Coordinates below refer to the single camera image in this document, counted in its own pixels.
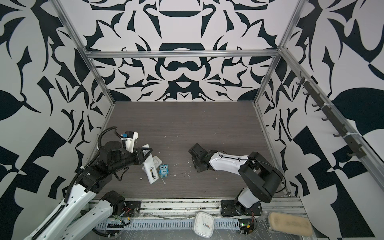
wall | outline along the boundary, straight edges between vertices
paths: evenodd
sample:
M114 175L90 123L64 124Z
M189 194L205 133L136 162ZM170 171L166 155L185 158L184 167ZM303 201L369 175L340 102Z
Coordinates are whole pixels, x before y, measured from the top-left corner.
M110 104L47 0L0 4L0 235L23 239L63 199Z
M319 87L383 158L381 1L306 4L287 47ZM259 107L292 193L325 239L381 239L384 192L306 90L279 62Z
M62 1L91 51L276 49L296 3ZM117 101L229 101L254 99L270 57L98 61L98 70Z

owl figurine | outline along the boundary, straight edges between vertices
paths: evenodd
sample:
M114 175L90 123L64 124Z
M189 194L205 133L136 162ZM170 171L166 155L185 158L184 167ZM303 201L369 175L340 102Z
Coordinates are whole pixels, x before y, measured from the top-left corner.
M159 170L160 177L166 177L169 173L168 164L160 165L159 168L160 168Z

black and white pattern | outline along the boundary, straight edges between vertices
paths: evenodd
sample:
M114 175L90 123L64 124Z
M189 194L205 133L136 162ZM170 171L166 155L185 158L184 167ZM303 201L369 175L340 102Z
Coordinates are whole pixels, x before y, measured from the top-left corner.
M383 158L382 1L310 0L288 50ZM381 239L384 193L281 60L259 102L273 148L319 237Z
M380 0L310 0L287 47L383 159L382 9Z
M253 100L272 57L116 58L95 64L116 101Z
M88 50L249 50L277 48L297 0L62 3Z
M110 103L47 0L0 3L1 239L23 239L63 199Z

clock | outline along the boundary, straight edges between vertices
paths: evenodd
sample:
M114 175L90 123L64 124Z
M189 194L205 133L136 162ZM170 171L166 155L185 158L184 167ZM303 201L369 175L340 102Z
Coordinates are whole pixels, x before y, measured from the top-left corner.
M193 231L195 234L210 238L214 232L215 219L213 216L205 213L198 212L195 216L195 222L193 225Z

patterned wall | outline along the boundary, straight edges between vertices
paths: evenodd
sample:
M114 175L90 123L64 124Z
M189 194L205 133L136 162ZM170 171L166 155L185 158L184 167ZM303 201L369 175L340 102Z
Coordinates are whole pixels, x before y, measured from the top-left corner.
M23 239L63 199L110 104L47 0L0 4L0 235Z
M236 50L276 49L297 0L62 3L89 50Z
M383 158L382 1L307 3L288 49L342 114ZM260 100L274 151L278 153L307 214L325 239L381 239L384 192L315 101L279 62Z
M116 101L253 100L272 57L116 58L95 64Z

